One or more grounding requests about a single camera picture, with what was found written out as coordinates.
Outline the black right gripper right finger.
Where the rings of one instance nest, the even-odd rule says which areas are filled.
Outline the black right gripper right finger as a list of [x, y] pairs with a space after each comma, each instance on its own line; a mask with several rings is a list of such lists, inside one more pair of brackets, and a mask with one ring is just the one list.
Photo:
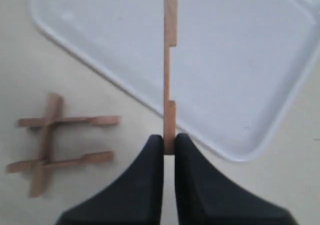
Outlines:
[[245, 190], [198, 150], [191, 138], [175, 138], [175, 196], [180, 225], [295, 225], [291, 213]]

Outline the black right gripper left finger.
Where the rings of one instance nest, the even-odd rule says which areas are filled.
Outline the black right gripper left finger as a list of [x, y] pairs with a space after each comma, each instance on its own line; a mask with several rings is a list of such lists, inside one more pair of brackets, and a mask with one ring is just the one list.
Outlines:
[[112, 184], [65, 211], [58, 225], [159, 225], [164, 186], [164, 142], [151, 135]]

